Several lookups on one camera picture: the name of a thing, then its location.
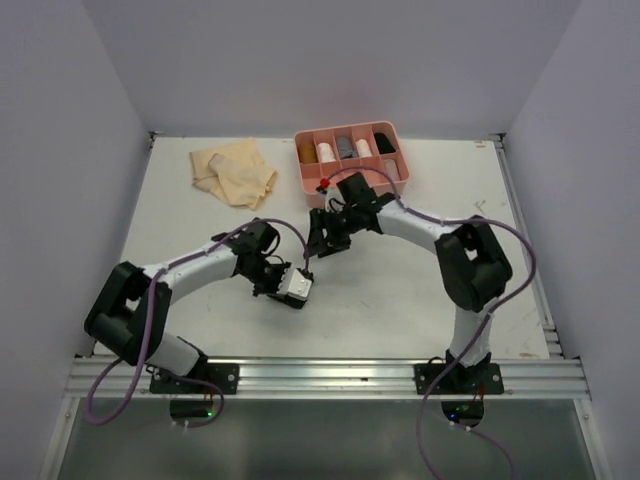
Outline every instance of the pink divided tray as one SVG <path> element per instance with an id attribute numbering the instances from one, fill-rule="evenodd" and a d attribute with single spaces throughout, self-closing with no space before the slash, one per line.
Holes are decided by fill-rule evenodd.
<path id="1" fill-rule="evenodd" d="M 380 155 L 373 136 L 374 133 L 384 133 L 391 142 L 391 145 L 393 145 L 393 148 L 395 148 L 396 152 Z M 336 137 L 347 137 L 351 141 L 351 145 L 354 150 L 356 150 L 356 142 L 364 138 L 367 140 L 373 155 L 371 157 L 340 160 L 338 148 L 336 146 Z M 320 185 L 320 179 L 327 177 L 344 167 L 366 165 L 384 172 L 384 160 L 393 159 L 396 162 L 398 174 L 400 176 L 400 180 L 394 182 L 399 193 L 402 193 L 405 184 L 409 180 L 407 162 L 405 161 L 402 150 L 400 149 L 400 142 L 398 142 L 396 129 L 390 122 L 361 123 L 357 125 L 345 125 L 342 127 L 323 128 L 320 130 L 306 130 L 295 134 L 294 143 L 296 145 L 296 155 L 298 156 L 298 165 L 300 167 L 302 190 L 304 191 L 307 205 L 311 208 L 324 208 L 324 197 L 316 191 L 316 187 Z M 320 152 L 318 150 L 318 144 L 320 143 L 328 143 L 331 145 L 336 161 L 303 165 L 298 154 L 300 146 L 312 144 L 316 148 L 318 158 L 320 158 Z M 357 170 L 349 170 L 339 173 L 331 179 L 331 185 L 334 186 L 343 178 L 353 175 L 356 172 Z M 387 179 L 382 175 L 367 170 L 361 170 L 361 172 L 367 179 L 369 186 L 373 187 L 378 195 L 393 191 Z"/>

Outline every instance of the tabletop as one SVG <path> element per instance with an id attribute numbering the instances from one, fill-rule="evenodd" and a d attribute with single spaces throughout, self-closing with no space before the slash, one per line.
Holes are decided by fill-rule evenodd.
<path id="1" fill-rule="evenodd" d="M 180 256 L 255 216 L 281 218 L 307 236 L 309 208 L 292 139 L 256 139 L 278 174 L 273 193 L 255 212 L 229 207 L 191 185 L 189 152 L 234 140 L 156 139 L 123 261 L 143 266 Z M 401 139 L 401 147 L 412 175 L 405 203 L 449 218 L 480 214 L 515 226 L 493 143 Z M 524 280 L 527 266 L 514 237 L 496 236 L 513 266 L 509 291 Z M 277 253 L 302 265 L 300 242 L 286 229 Z M 429 358 L 448 348 L 454 305 L 426 250 L 360 232 L 350 250 L 313 258 L 311 271 L 315 283 L 301 310 L 252 297 L 252 285 L 237 276 L 175 303 L 166 329 L 211 356 Z M 491 346 L 496 359 L 549 357 L 531 287 L 496 312 Z"/>

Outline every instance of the black mounting bracket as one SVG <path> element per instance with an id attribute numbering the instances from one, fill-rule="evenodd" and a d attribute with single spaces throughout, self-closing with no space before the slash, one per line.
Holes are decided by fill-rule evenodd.
<path id="1" fill-rule="evenodd" d="M 416 384 L 416 393 L 418 395 L 424 395 L 429 385 L 431 385 L 431 382 L 433 382 L 446 367 L 446 363 L 415 364 L 413 366 L 413 380 Z M 454 377 L 449 374 L 436 385 L 433 394 L 476 395 L 482 385 L 484 386 L 483 395 L 502 395 L 504 393 L 500 365 L 497 363 L 488 363 L 481 371 L 470 377 L 464 383 L 455 381 Z"/>
<path id="2" fill-rule="evenodd" d="M 200 370 L 201 380 L 213 383 L 225 395 L 235 395 L 238 391 L 240 379 L 240 365 L 237 363 L 207 363 L 206 368 Z M 151 377 L 149 392 L 165 395 L 197 395 L 209 393 L 206 387 L 180 383 L 173 378 Z"/>

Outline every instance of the gray wall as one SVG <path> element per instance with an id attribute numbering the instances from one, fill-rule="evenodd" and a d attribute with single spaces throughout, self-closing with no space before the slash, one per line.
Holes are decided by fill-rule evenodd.
<path id="1" fill-rule="evenodd" d="M 639 132 L 640 2 L 584 0 L 509 131 L 507 158 L 620 479 L 640 470 Z"/>
<path id="2" fill-rule="evenodd" d="M 389 119 L 504 132 L 579 0 L 84 0 L 145 124 L 287 134 Z"/>
<path id="3" fill-rule="evenodd" d="M 0 477 L 35 478 L 123 243 L 145 129 L 76 0 L 0 16 Z"/>

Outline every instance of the beige cloth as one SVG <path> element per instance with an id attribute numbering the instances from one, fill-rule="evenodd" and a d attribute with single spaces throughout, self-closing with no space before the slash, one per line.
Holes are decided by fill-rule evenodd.
<path id="1" fill-rule="evenodd" d="M 276 170 L 264 163 L 253 138 L 191 152 L 193 186 L 231 206 L 255 210 L 276 180 Z"/>

